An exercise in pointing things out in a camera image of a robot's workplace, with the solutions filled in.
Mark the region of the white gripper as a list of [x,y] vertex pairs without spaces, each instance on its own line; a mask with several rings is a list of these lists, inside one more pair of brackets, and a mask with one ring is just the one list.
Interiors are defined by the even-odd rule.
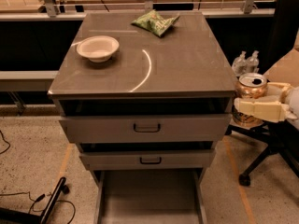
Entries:
[[268,82],[267,94],[276,96],[278,101],[235,98],[235,108],[245,115],[270,122],[299,119],[299,87],[294,88],[290,83]]

